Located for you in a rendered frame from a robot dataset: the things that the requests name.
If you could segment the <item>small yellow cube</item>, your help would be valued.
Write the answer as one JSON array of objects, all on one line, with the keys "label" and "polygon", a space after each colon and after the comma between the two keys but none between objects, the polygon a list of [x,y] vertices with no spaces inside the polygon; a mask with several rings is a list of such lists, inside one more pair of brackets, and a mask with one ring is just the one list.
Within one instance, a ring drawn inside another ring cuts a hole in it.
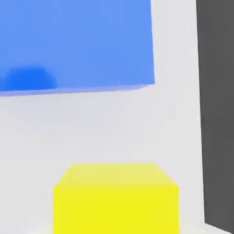
[{"label": "small yellow cube", "polygon": [[179,234],[178,186],[156,164],[73,164],[53,188],[53,234]]}]

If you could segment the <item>large blue box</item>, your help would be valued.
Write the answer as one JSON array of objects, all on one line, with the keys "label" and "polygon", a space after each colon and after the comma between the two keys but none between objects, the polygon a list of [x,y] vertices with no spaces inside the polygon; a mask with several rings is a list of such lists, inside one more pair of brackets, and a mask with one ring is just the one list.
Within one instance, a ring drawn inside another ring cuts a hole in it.
[{"label": "large blue box", "polygon": [[0,0],[0,96],[152,84],[151,0]]}]

